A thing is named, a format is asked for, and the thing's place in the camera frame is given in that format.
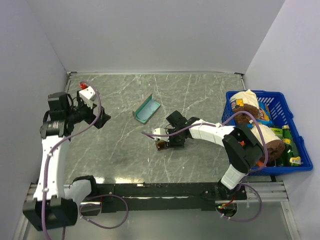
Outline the light blue cleaning cloth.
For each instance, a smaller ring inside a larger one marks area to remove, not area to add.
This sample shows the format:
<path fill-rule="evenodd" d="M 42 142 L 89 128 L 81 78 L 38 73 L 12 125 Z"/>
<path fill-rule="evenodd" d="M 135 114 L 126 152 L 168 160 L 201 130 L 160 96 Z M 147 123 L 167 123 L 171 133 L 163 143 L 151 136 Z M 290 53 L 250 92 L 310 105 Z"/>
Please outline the light blue cleaning cloth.
<path fill-rule="evenodd" d="M 147 122 L 154 112 L 158 109 L 159 105 L 155 102 L 149 102 L 142 110 L 137 114 L 137 119 L 141 122 Z"/>

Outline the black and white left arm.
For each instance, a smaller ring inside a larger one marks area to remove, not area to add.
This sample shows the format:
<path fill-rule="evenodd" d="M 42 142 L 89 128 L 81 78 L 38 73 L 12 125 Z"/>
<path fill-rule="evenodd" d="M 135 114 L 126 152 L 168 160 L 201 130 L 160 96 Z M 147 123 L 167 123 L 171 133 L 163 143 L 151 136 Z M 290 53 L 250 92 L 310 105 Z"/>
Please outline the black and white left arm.
<path fill-rule="evenodd" d="M 66 92 L 48 96 L 40 137 L 42 161 L 32 200 L 23 204 L 22 212 L 38 231 L 73 226 L 81 202 L 95 200 L 99 188 L 92 175 L 76 177 L 64 187 L 65 163 L 75 124 L 86 122 L 100 129 L 111 118 L 105 113 L 98 93 L 92 87 L 77 91 L 75 100 Z"/>

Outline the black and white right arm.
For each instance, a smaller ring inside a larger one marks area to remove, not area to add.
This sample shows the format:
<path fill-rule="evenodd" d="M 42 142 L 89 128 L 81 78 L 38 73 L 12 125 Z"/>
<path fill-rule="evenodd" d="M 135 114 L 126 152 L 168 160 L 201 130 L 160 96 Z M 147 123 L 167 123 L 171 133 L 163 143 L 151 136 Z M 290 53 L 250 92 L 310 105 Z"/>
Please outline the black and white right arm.
<path fill-rule="evenodd" d="M 224 147 L 229 167 L 218 181 L 218 193 L 223 199 L 230 199 L 236 193 L 241 180 L 267 151 L 261 127 L 254 132 L 245 124 L 223 125 L 199 117 L 187 119 L 177 110 L 166 120 L 171 127 L 159 132 L 168 134 L 163 139 L 169 148 L 183 147 L 186 139 L 204 140 Z"/>

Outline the grey-brown glasses case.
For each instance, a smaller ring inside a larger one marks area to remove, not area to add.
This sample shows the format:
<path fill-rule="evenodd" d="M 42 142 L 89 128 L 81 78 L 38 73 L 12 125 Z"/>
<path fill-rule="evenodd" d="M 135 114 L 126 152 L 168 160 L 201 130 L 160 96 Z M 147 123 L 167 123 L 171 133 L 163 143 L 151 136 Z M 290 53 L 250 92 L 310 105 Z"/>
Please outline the grey-brown glasses case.
<path fill-rule="evenodd" d="M 153 99 L 153 93 L 150 92 L 132 111 L 132 116 L 145 125 L 160 107 L 161 104 Z"/>

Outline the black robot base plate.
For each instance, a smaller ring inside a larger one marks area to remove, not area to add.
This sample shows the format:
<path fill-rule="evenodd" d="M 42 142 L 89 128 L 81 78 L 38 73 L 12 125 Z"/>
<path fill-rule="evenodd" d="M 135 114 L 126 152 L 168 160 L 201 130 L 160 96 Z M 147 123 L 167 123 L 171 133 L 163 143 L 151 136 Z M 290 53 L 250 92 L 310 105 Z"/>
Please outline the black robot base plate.
<path fill-rule="evenodd" d="M 94 196 L 82 201 L 100 203 L 102 213 L 118 211 L 202 210 L 215 211 L 218 202 L 247 199 L 245 187 L 224 190 L 217 182 L 104 183 Z"/>

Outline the brown tortoise sunglasses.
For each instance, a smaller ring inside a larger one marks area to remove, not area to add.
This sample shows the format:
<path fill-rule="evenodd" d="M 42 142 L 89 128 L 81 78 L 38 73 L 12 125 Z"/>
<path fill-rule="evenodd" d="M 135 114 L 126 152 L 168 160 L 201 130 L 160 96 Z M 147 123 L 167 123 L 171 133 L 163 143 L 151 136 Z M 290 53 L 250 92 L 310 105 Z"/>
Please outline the brown tortoise sunglasses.
<path fill-rule="evenodd" d="M 156 141 L 156 142 L 155 142 L 155 146 L 156 146 L 156 149 L 157 149 L 158 151 L 165 150 L 165 149 L 168 148 L 167 142 L 164 141 L 164 140 Z"/>

